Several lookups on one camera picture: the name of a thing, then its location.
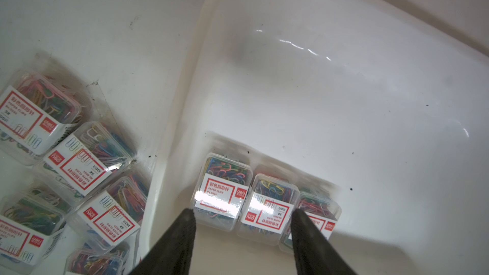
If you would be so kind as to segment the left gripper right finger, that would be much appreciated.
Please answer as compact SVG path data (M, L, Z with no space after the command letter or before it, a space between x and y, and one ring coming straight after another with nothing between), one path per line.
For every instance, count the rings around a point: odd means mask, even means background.
M298 274L356 275L304 211L293 211L290 228Z

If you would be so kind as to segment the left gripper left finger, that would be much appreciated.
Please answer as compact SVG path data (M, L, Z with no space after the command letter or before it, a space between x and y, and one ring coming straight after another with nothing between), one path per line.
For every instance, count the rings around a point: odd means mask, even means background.
M188 275L196 237L194 212L185 208L142 261L131 271L135 275Z

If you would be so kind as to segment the fourteenth paper clip box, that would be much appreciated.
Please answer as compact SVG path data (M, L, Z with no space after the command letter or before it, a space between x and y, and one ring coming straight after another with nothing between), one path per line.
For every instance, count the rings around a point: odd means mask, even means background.
M99 254L89 247L74 251L67 259L64 274L121 275L126 270L131 247L123 242L108 253Z

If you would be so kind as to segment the white plastic tray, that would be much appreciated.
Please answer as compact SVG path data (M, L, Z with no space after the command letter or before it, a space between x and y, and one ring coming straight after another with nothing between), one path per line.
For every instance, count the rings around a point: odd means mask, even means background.
M488 273L488 57L382 0L205 1L142 253L210 152L324 182L359 274Z

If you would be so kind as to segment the thirteenth paper clip box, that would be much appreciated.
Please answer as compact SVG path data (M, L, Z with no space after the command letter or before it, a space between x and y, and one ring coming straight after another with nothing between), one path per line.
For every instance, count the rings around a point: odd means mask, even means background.
M48 187L1 200L1 265L31 274L56 247L72 207Z

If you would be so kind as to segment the twelfth paper clip box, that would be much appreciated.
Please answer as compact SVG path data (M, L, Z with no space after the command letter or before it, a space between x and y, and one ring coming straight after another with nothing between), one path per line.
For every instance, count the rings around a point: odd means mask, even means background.
M86 109L63 81L18 71L1 92L1 150L32 166L74 130Z

